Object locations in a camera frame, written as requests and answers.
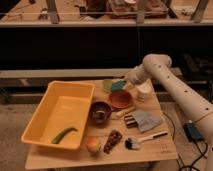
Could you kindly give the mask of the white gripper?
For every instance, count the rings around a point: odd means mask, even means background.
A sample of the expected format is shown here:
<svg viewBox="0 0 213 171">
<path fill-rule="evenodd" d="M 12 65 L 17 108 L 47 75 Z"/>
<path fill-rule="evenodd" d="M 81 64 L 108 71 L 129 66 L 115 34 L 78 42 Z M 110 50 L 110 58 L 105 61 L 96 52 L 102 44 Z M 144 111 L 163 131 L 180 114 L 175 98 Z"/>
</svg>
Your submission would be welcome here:
<svg viewBox="0 0 213 171">
<path fill-rule="evenodd" d="M 135 68 L 133 68 L 131 71 L 129 71 L 125 75 L 124 79 L 126 81 L 130 82 L 133 85 L 140 85 L 141 84 L 141 81 L 139 80 L 139 78 L 136 75 L 136 69 Z"/>
</svg>

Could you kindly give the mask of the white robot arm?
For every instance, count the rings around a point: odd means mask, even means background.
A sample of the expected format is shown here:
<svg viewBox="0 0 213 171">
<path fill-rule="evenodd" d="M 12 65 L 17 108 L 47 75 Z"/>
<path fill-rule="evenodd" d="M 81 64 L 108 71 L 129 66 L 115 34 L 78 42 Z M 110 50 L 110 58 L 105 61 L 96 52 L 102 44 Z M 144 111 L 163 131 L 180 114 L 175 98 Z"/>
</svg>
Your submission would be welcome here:
<svg viewBox="0 0 213 171">
<path fill-rule="evenodd" d="M 148 54 L 140 65 L 125 75 L 132 85 L 156 79 L 193 121 L 209 145 L 205 171 L 213 171 L 213 104 L 176 77 L 170 67 L 172 60 L 165 54 Z"/>
</svg>

